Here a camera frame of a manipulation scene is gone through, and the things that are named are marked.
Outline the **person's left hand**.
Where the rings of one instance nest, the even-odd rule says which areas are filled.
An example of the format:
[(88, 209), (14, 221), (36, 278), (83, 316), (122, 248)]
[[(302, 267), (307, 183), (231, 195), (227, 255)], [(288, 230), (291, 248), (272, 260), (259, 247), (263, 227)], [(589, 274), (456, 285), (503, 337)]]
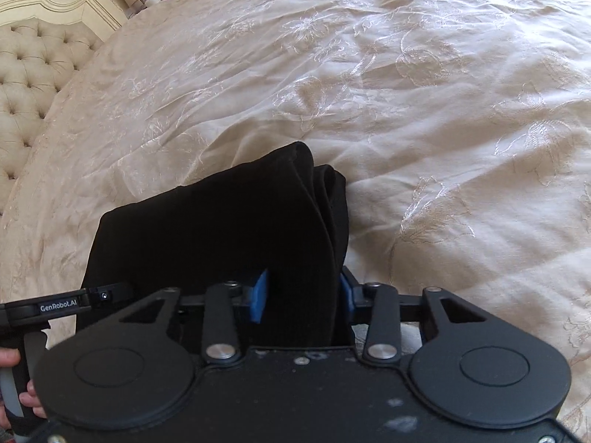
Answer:
[(1, 348), (1, 424), (15, 436), (29, 436), (47, 419), (29, 374), (26, 353)]

